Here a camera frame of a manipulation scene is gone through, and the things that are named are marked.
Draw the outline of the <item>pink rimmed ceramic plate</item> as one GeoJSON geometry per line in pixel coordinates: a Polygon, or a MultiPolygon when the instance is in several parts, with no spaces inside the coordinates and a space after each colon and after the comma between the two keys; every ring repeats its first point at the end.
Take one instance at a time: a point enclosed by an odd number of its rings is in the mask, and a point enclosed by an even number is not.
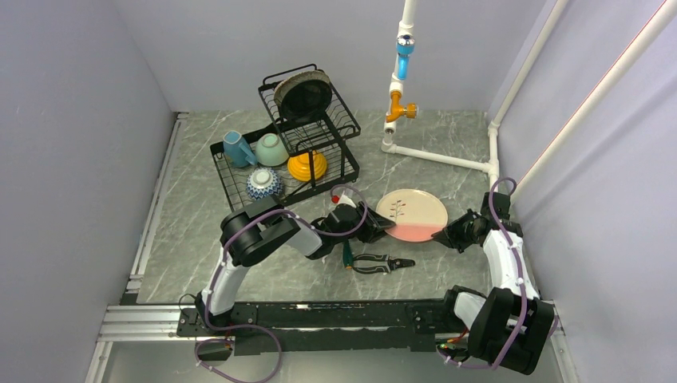
{"type": "Polygon", "coordinates": [[[418,189],[398,189],[384,195],[375,211],[395,222],[387,229],[391,237],[405,242],[422,243],[448,223],[448,212],[438,197],[418,189]]]}

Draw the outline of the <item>yellow ribbed ceramic bowl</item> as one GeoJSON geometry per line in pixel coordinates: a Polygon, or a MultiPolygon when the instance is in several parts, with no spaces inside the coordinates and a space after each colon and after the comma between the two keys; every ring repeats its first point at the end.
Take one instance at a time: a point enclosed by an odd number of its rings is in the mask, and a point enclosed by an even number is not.
{"type": "Polygon", "coordinates": [[[322,178],[326,174],[327,168],[326,157],[317,151],[290,157],[287,162],[287,170],[291,176],[302,182],[322,178]]]}

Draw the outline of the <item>red patterned ceramic bowl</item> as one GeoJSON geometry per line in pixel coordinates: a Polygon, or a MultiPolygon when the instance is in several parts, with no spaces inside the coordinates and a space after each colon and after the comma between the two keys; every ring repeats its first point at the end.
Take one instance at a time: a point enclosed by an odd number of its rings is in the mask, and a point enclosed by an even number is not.
{"type": "Polygon", "coordinates": [[[270,195],[283,194],[283,181],[272,168],[257,168],[246,182],[246,193],[252,199],[262,199],[270,195]]]}

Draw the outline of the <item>mint green ceramic bowl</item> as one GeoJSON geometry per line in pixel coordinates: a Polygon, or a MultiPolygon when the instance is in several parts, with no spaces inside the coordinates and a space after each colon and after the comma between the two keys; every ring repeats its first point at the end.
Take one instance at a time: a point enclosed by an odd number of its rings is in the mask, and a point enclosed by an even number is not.
{"type": "Polygon", "coordinates": [[[289,159],[282,140],[274,133],[266,133],[257,141],[255,155],[258,163],[265,167],[280,166],[289,159]]]}

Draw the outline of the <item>black ceramic plate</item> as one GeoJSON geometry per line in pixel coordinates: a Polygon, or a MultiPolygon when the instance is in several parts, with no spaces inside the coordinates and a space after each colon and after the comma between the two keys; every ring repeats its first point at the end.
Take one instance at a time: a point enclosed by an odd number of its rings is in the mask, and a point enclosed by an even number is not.
{"type": "Polygon", "coordinates": [[[274,101],[283,119],[308,121],[324,112],[331,102],[331,86],[319,79],[287,80],[274,94],[274,101]]]}

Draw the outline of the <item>blue floral ceramic mug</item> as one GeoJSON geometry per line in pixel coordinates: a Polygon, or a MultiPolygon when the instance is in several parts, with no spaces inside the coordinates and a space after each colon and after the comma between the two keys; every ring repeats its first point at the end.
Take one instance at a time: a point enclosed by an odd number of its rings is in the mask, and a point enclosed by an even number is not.
{"type": "Polygon", "coordinates": [[[223,150],[228,163],[234,168],[246,168],[258,164],[250,144],[243,138],[240,132],[231,130],[225,133],[223,150]]]}

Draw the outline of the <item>speckled grey ceramic plate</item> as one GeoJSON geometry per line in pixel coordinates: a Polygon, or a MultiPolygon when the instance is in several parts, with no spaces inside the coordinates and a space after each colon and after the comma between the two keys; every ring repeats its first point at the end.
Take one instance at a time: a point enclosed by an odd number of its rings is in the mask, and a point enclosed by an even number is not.
{"type": "Polygon", "coordinates": [[[277,84],[274,101],[281,106],[286,98],[300,97],[303,101],[314,100],[330,89],[330,78],[321,70],[307,70],[291,75],[277,84]]]}

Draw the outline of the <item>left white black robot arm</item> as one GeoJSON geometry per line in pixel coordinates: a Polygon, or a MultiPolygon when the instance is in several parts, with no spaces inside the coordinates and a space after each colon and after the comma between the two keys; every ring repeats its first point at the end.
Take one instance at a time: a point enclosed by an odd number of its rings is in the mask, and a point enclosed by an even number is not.
{"type": "Polygon", "coordinates": [[[351,239],[373,243],[396,223],[346,193],[334,195],[334,209],[311,222],[282,206],[274,196],[256,200],[220,224],[220,260],[209,284],[196,296],[198,325],[206,333],[223,333],[231,324],[238,290],[249,269],[288,245],[307,259],[329,255],[351,239]]]}

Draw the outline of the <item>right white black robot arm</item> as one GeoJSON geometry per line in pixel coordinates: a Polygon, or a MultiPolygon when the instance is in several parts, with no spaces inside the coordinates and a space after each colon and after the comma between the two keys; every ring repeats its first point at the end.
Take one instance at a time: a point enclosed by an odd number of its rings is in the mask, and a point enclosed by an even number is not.
{"type": "Polygon", "coordinates": [[[460,286],[451,290],[440,309],[440,320],[450,331],[465,326],[467,338],[464,345],[441,343],[437,352],[459,368],[469,368],[467,361],[476,358],[486,369],[503,367],[529,375],[556,326],[556,315],[530,280],[523,231],[510,219],[509,208],[509,195],[488,191],[480,211],[468,210],[433,234],[434,241],[458,252],[480,246],[492,283],[488,295],[460,286]]]}

